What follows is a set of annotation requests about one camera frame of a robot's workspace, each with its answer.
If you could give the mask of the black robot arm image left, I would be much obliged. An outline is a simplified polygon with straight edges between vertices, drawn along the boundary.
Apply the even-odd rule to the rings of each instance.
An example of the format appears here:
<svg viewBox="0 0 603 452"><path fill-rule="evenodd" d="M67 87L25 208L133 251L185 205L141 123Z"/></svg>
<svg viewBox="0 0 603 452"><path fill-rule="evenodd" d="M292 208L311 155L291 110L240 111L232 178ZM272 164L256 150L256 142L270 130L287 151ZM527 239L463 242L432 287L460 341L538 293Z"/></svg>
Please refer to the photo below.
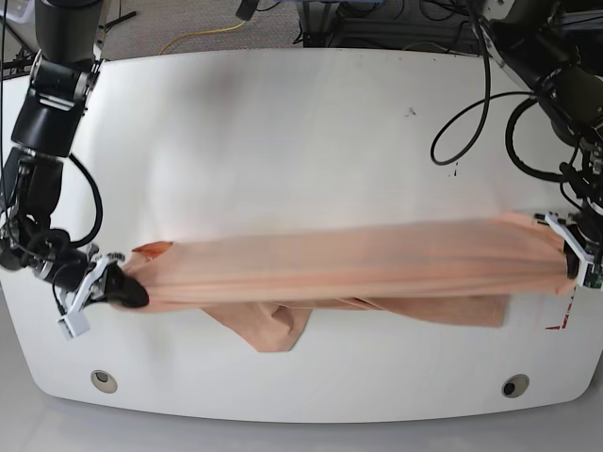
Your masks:
<svg viewBox="0 0 603 452"><path fill-rule="evenodd" d="M144 287L120 267L122 256L97 255L104 207L98 185L71 148L88 97L99 76L95 51L102 36L102 1L37 1L39 51L1 168L1 267L34 275L74 295L83 309L113 302L126 309L148 305ZM90 231L78 240L51 224L62 188L63 164L73 163L88 182L94 205Z"/></svg>

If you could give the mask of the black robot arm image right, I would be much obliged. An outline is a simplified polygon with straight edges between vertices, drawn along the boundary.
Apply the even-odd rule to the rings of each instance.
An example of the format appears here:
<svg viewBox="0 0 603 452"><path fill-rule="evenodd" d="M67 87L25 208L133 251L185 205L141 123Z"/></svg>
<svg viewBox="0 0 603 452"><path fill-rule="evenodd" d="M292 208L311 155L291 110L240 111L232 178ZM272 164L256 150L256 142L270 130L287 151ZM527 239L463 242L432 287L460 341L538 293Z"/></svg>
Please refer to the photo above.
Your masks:
<svg viewBox="0 0 603 452"><path fill-rule="evenodd" d="M563 1L485 1L481 6L486 43L498 65L530 96L512 113L505 148L513 164L530 177L556 184L577 213L561 219L540 216L564 240L569 277L577 285L602 287L602 78L581 62L566 29L592 19L572 15ZM520 117L538 105L572 156L555 172L530 167L514 148Z"/></svg>

